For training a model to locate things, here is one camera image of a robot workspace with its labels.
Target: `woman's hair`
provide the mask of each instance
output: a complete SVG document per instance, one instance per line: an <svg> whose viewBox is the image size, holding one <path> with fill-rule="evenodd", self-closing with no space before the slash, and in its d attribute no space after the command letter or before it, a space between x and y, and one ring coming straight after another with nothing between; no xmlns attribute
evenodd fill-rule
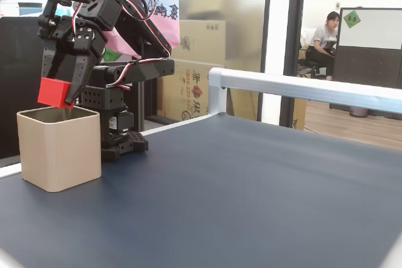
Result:
<svg viewBox="0 0 402 268"><path fill-rule="evenodd" d="M339 14L337 12L331 12L328 14L327 20L339 19Z"/></svg>

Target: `woman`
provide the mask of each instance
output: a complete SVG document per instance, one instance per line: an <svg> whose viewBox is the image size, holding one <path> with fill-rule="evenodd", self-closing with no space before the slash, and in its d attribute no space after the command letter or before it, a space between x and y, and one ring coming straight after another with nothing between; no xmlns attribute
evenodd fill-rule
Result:
<svg viewBox="0 0 402 268"><path fill-rule="evenodd" d="M325 25L317 28L313 40L308 48L308 59L315 61L327 67L327 80L332 81L334 73L335 56L332 49L334 42L328 41L329 38L335 38L338 35L339 14L332 12L327 17Z"/></svg>

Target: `white shirt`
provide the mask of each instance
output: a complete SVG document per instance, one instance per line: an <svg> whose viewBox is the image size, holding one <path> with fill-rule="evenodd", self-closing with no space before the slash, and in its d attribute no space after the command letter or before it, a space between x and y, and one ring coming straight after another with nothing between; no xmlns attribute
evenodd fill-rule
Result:
<svg viewBox="0 0 402 268"><path fill-rule="evenodd" d="M325 25L320 26L315 30L310 46L314 46L314 41L319 41L321 42L322 48L331 48L334 42L330 42L328 41L328 39L335 38L337 35L338 35L338 28L334 29L334 31L330 33Z"/></svg>

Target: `black pants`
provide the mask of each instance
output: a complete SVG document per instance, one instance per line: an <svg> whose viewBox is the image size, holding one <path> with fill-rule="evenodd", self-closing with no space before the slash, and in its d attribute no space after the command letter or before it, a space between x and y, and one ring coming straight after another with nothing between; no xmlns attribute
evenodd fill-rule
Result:
<svg viewBox="0 0 402 268"><path fill-rule="evenodd" d="M332 76L334 74L334 56L328 56L324 53L320 53L318 50L314 48L314 46L310 46L308 48L308 56L307 60L311 60L317 62L325 67L327 67L327 76ZM331 50L324 49L327 53L330 53Z"/></svg>

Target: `wooden floor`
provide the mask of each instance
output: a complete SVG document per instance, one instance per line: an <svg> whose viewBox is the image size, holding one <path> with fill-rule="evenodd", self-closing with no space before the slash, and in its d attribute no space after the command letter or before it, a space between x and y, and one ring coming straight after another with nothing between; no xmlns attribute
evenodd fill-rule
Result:
<svg viewBox="0 0 402 268"><path fill-rule="evenodd" d="M351 117L326 103L307 102L305 131L402 150L402 121Z"/></svg>

